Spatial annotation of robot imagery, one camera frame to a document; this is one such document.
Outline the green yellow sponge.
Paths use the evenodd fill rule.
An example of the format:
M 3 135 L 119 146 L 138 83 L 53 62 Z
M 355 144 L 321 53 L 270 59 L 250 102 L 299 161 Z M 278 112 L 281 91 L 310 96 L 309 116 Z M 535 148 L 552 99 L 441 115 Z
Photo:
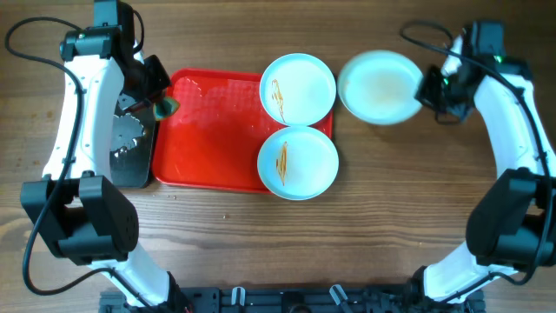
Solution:
M 162 121 L 173 116 L 180 108 L 180 104 L 173 97 L 164 97 L 153 106 L 153 114 L 156 121 Z

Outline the white plate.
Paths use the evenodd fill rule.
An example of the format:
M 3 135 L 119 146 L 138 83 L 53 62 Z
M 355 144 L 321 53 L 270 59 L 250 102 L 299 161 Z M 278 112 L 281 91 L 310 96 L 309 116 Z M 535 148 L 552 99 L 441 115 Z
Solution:
M 344 65 L 337 91 L 346 109 L 361 121 L 393 125 L 412 118 L 422 108 L 415 99 L 422 79 L 419 67 L 402 54 L 371 50 Z
M 264 186 L 288 200 L 319 196 L 334 182 L 339 154 L 331 139 L 308 126 L 276 131 L 262 145 L 257 170 Z
M 332 110 L 336 82 L 321 59 L 291 53 L 275 59 L 263 72 L 259 85 L 262 108 L 286 126 L 310 126 Z

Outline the white plate top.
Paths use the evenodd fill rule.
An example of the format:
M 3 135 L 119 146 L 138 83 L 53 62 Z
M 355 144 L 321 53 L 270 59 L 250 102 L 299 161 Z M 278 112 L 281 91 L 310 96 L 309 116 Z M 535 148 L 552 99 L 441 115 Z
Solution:
M 310 126 L 332 110 L 336 82 L 321 59 L 291 53 L 275 59 L 263 72 L 259 85 L 262 108 L 286 126 Z

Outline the white plate bottom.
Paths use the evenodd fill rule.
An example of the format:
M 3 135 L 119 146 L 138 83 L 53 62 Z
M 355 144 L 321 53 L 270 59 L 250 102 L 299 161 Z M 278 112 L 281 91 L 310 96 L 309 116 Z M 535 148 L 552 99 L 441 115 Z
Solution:
M 319 196 L 334 182 L 339 154 L 331 139 L 308 126 L 276 131 L 262 145 L 257 170 L 264 186 L 288 200 Z

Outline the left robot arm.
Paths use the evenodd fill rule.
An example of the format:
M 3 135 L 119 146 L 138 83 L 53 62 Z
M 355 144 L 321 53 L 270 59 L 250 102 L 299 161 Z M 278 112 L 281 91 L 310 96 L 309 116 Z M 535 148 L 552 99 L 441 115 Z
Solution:
M 54 149 L 21 205 L 53 256 L 105 275 L 130 311 L 185 312 L 188 298 L 139 244 L 134 205 L 113 184 L 110 147 L 118 103 L 127 111 L 168 102 L 170 80 L 157 57 L 143 57 L 144 25 L 121 1 L 97 1 L 89 28 L 71 25 L 57 67 L 65 95 Z

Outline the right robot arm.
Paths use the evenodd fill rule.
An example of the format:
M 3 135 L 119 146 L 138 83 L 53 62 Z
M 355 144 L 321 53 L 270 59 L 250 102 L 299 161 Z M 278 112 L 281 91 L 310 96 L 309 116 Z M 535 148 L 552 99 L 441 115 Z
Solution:
M 439 124 L 462 123 L 478 111 L 492 145 L 497 178 L 472 211 L 466 239 L 437 263 L 421 267 L 409 285 L 420 301 L 463 304 L 501 278 L 528 283 L 555 264 L 555 153 L 533 95 L 528 64 L 506 54 L 503 23 L 477 20 L 446 48 L 414 44 L 446 56 L 429 68 L 415 93 Z

